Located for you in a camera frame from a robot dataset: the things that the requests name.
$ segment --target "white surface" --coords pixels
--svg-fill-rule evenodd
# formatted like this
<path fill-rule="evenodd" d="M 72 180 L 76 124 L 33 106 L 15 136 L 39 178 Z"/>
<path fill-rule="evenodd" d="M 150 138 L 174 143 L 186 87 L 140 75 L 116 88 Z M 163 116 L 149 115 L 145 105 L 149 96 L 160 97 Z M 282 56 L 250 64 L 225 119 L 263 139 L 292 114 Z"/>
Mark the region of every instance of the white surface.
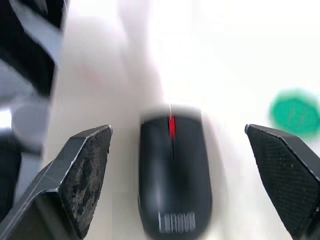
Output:
<path fill-rule="evenodd" d="M 202 239 L 290 240 L 244 128 L 269 126 L 280 89 L 319 93 L 319 7 L 316 0 L 71 1 L 45 159 L 70 136 L 112 125 L 86 240 L 146 239 L 137 208 L 139 117 L 167 102 L 197 106 L 208 119 L 213 215 Z M 319 144 L 310 146 L 320 154 Z"/>

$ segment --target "mouse scroll wheel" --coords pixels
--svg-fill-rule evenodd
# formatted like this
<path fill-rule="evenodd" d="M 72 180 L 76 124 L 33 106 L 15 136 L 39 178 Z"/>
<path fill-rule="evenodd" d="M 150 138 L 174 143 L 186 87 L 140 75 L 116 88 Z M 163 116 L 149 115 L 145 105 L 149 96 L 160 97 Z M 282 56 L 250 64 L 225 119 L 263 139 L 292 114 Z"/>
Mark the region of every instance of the mouse scroll wheel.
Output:
<path fill-rule="evenodd" d="M 168 123 L 169 123 L 169 134 L 170 134 L 170 137 L 173 139 L 176 136 L 176 121 L 173 115 L 169 116 Z"/>

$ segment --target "lenovo logo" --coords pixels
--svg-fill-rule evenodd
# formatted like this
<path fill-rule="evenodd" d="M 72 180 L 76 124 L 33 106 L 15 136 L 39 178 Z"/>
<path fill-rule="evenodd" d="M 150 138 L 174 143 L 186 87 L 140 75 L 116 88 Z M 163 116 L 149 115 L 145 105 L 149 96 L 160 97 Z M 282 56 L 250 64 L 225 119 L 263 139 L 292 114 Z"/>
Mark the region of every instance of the lenovo logo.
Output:
<path fill-rule="evenodd" d="M 159 232 L 163 234 L 182 234 L 196 229 L 196 217 L 193 211 L 180 213 L 158 212 Z"/>

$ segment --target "computer mouse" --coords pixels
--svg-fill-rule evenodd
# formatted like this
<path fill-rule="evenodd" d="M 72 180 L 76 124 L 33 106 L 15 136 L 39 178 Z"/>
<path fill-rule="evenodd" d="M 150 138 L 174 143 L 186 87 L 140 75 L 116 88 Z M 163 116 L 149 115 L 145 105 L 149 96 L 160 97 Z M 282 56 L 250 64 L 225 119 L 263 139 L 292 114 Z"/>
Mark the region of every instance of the computer mouse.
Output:
<path fill-rule="evenodd" d="M 141 124 L 138 208 L 155 240 L 194 240 L 212 212 L 201 116 L 165 114 Z"/>

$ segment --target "green cap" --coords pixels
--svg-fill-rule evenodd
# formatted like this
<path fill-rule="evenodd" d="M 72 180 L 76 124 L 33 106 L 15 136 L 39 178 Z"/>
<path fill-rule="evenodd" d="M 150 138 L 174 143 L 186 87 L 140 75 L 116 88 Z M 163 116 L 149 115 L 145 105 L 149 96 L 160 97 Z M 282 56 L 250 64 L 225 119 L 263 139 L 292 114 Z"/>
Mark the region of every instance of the green cap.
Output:
<path fill-rule="evenodd" d="M 274 125 L 288 133 L 314 136 L 320 129 L 317 98 L 302 90 L 281 92 L 270 108 Z"/>

